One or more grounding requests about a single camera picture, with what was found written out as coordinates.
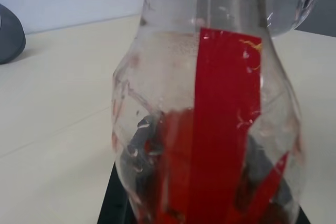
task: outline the bottle neck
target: bottle neck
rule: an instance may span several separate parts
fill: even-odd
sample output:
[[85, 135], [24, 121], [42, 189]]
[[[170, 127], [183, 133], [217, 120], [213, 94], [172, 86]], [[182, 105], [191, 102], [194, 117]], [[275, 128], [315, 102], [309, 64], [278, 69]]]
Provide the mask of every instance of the bottle neck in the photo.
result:
[[145, 0], [141, 25], [195, 33], [209, 27], [261, 36], [267, 31], [265, 0]]

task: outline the yellow mark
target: yellow mark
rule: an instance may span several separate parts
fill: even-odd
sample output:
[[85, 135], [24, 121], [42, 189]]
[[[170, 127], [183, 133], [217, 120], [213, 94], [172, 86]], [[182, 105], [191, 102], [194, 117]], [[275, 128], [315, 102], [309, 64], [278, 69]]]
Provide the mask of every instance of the yellow mark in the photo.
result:
[[240, 39], [239, 41], [242, 42], [242, 43], [244, 43], [244, 44], [250, 45], [252, 48], [256, 49], [258, 52], [261, 52], [261, 50], [262, 50], [262, 44], [261, 43], [258, 44], [258, 45], [256, 45], [252, 41], [249, 41], [249, 40], [242, 40], [242, 39]]

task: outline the clear glass bottle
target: clear glass bottle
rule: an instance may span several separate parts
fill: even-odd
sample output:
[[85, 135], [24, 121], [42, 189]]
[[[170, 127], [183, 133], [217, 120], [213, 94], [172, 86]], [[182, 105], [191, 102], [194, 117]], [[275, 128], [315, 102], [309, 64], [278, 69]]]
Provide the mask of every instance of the clear glass bottle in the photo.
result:
[[113, 75], [120, 180], [139, 223], [294, 223], [300, 114], [265, 0], [213, 3], [144, 1]]

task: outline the white table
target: white table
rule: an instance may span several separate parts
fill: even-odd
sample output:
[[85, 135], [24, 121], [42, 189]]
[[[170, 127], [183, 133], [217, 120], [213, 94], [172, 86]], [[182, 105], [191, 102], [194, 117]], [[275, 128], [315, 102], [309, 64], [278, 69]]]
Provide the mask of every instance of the white table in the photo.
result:
[[[114, 156], [111, 76], [138, 17], [27, 36], [0, 66], [0, 223], [96, 223]], [[304, 116], [312, 223], [336, 214], [336, 38], [291, 31], [276, 45]]]

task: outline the black stand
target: black stand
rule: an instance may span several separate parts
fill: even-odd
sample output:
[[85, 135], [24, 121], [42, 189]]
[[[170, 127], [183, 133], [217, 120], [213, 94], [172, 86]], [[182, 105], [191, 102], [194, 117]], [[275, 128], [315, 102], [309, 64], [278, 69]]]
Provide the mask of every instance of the black stand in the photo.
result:
[[[137, 224], [136, 222], [117, 170], [113, 167], [97, 224]], [[310, 224], [302, 209], [297, 224]]]

